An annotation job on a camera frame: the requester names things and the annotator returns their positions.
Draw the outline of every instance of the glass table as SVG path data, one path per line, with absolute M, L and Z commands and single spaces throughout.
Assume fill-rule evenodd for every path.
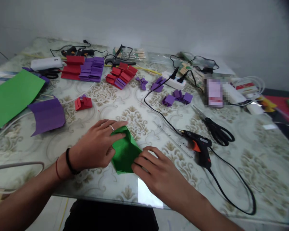
M 69 44 L 77 45 L 66 41 L 37 38 L 32 46 L 25 48 L 21 54 L 2 65 L 0 71 L 18 72 L 22 66 L 29 67 L 34 58 L 23 53 L 50 57 L 49 48 L 58 49 Z M 92 45 L 92 48 L 100 51 L 111 50 L 96 45 Z M 139 62 L 138 65 L 160 73 L 166 69 L 173 70 L 165 65 L 147 61 Z M 103 76 L 109 72 L 110 68 L 105 67 Z M 147 88 L 157 79 L 157 76 L 142 70 L 137 72 L 137 76 L 149 81 Z M 184 105 L 175 101 L 171 107 L 162 105 L 163 98 L 172 92 L 172 88 L 165 86 L 162 92 L 151 93 L 147 102 L 163 113 L 176 128 L 190 130 L 212 140 L 215 152 L 234 165 L 253 190 L 257 201 L 257 213 L 254 216 L 243 214 L 223 198 L 213 178 L 196 164 L 184 139 L 178 138 L 162 117 L 144 104 L 143 98 L 148 90 L 142 91 L 135 79 L 123 90 L 108 84 L 105 78 L 102 78 L 100 83 L 61 78 L 51 80 L 50 85 L 42 93 L 54 95 L 60 100 L 65 111 L 65 125 L 31 137 L 35 131 L 35 120 L 30 110 L 26 109 L 13 119 L 6 131 L 0 131 L 0 164 L 41 161 L 48 167 L 66 148 L 76 144 L 98 120 L 125 120 L 129 122 L 128 128 L 140 148 L 147 145 L 159 148 L 172 160 L 186 180 L 205 195 L 221 213 L 249 220 L 289 224 L 289 141 L 278 128 L 266 129 L 265 125 L 273 124 L 271 118 L 265 114 L 250 115 L 240 107 L 206 108 L 201 95 L 189 83 L 183 92 L 194 96 L 191 104 Z M 83 94 L 92 98 L 93 107 L 75 111 L 74 101 Z M 218 145 L 193 111 L 192 105 L 228 129 L 235 136 L 235 142 L 231 142 L 228 147 Z M 250 196 L 238 176 L 213 153 L 210 153 L 210 157 L 212 171 L 225 194 L 240 208 L 250 209 Z M 2 170 L 0 186 L 17 189 L 39 170 L 40 166 Z M 75 179 L 66 181 L 57 188 L 55 195 L 168 209 L 149 192 L 135 174 L 118 175 L 112 163 L 106 168 L 81 172 Z

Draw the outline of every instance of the red string bracelet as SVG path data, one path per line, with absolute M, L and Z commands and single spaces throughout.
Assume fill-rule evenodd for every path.
M 58 173 L 58 168 L 57 168 L 58 159 L 56 160 L 56 173 L 57 173 L 57 176 L 58 176 L 59 180 L 63 180 L 63 179 L 59 176 L 59 173 Z

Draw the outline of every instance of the hand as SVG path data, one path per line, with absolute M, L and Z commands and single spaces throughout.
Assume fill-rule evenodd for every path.
M 197 198 L 206 200 L 186 181 L 172 161 L 155 147 L 145 147 L 134 160 L 132 170 L 155 196 L 181 214 L 184 208 L 190 206 L 191 201 Z
M 115 130 L 127 125 L 126 121 L 100 120 L 93 125 L 89 131 L 71 147 L 69 159 L 72 168 L 76 171 L 82 171 L 88 168 L 107 167 L 116 151 L 112 144 L 119 139 L 124 138 L 124 133 L 118 133 L 110 136 L 113 132 L 111 125 Z M 70 170 L 67 168 L 65 153 L 58 160 L 58 171 L 63 178 L 68 178 Z

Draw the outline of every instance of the white wall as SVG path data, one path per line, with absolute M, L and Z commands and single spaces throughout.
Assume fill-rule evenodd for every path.
M 35 37 L 222 57 L 240 76 L 289 90 L 289 12 L 280 0 L 0 0 L 0 51 Z

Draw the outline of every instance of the right hand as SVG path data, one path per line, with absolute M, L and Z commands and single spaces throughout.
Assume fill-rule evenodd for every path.
M 204 197 L 186 181 L 172 161 L 156 147 L 145 147 L 134 160 L 132 170 L 156 197 L 179 213 L 182 213 L 184 207 L 189 206 L 195 197 Z

